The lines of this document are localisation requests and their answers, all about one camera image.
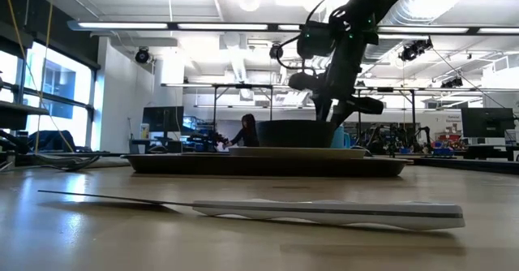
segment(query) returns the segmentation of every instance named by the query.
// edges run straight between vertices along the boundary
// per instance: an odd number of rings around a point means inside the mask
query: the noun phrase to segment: tray
[[[396,177],[407,160],[396,158],[312,159],[233,157],[221,154],[123,156],[140,174],[214,174],[294,177]]]
[[[365,150],[337,148],[264,148],[240,147],[229,148],[231,156],[235,157],[285,157],[285,158],[318,158],[318,159],[349,159],[363,158]]]

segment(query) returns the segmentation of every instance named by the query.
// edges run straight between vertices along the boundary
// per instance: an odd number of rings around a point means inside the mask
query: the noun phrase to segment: security camera
[[[270,51],[268,53],[271,59],[276,59],[277,57],[283,57],[283,48],[281,48],[280,43],[273,43]]]
[[[140,64],[149,64],[153,61],[153,55],[149,53],[149,47],[140,47],[135,55],[135,60]]]

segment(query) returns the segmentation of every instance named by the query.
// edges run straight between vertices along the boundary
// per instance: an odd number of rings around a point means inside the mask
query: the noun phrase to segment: computer monitor
[[[511,108],[462,108],[464,137],[503,138],[505,130],[514,129]]]
[[[183,106],[148,107],[143,113],[143,123],[149,124],[150,132],[181,131],[183,118]]]

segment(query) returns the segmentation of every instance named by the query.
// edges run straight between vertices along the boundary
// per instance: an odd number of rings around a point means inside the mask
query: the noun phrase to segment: yellow cable
[[[43,93],[38,90],[38,87],[36,86],[36,82],[34,80],[34,77],[32,76],[31,67],[29,67],[29,65],[27,64],[27,56],[25,54],[24,45],[22,44],[22,38],[21,38],[21,36],[19,34],[18,24],[16,23],[16,18],[15,18],[15,11],[13,9],[13,5],[12,5],[11,0],[7,0],[7,5],[9,6],[9,11],[11,12],[11,19],[13,21],[13,26],[15,28],[16,39],[18,40],[19,48],[20,48],[20,50],[22,52],[22,56],[24,57],[25,66],[27,67],[27,70],[29,71],[29,74],[31,75],[32,84],[34,84],[34,88],[36,90],[36,93],[37,93],[38,97],[40,98],[41,105],[44,107],[44,109],[48,110],[46,105],[45,105],[45,103],[43,102]],[[52,8],[52,5],[51,5],[50,6],[50,11],[49,11],[49,22],[47,24],[47,42],[45,43],[46,47],[49,47],[50,23],[51,23],[51,20],[52,20],[52,10],[53,10],[53,8]],[[49,117],[50,117],[50,121],[56,127],[56,130],[58,131],[59,135],[62,137],[63,142],[65,142],[66,146],[70,149],[71,153],[73,153],[74,149],[71,147],[71,145],[68,143],[68,141],[66,141],[65,136],[63,136],[62,132],[59,130],[58,126],[56,125],[56,123],[54,122],[54,120],[53,120],[53,118],[52,118],[52,116],[50,114],[49,114]],[[39,136],[39,126],[40,126],[40,122],[39,122],[39,119],[38,119],[38,133],[36,134],[36,142],[39,142],[39,140],[37,139],[38,136]]]
[[[50,0],[49,6],[49,19],[47,21],[47,38],[45,39],[45,57],[43,58],[43,69],[41,70],[41,81],[43,81],[43,75],[45,74],[45,68],[47,67],[47,52],[49,51],[49,41],[50,41],[50,24],[52,23],[52,11],[54,10],[54,0]],[[40,105],[43,104],[43,100],[40,98]],[[36,150],[35,154],[38,154],[38,148],[40,145],[40,121],[41,115],[38,115],[38,128],[36,130]]]

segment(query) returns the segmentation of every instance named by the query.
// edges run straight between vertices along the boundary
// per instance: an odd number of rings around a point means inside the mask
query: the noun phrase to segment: dark hair
[[[256,135],[256,120],[254,119],[253,114],[246,114],[242,117],[242,126],[245,123],[247,126],[243,127],[243,129],[249,133]]]

